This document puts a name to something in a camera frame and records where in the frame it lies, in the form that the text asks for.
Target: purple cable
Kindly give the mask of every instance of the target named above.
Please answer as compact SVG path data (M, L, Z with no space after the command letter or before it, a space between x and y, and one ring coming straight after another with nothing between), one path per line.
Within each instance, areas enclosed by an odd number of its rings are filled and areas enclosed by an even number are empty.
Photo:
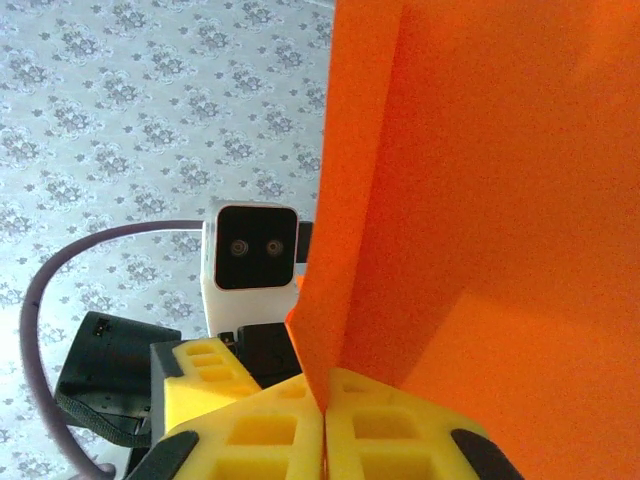
M45 262L36 273L27 288L22 310L20 312L20 351L27 383L36 401L40 415L53 435L53 439L78 470L79 478L87 480L111 480L115 477L115 468L111 464L96 465L80 447L67 427L65 419L58 409L49 390L44 374L40 344L38 340L38 314L44 290L49 280L69 260L76 255L108 240L136 235L138 233L156 232L160 230L201 230L200 220L166 220L158 222L136 223L110 228L81 238L67 245Z

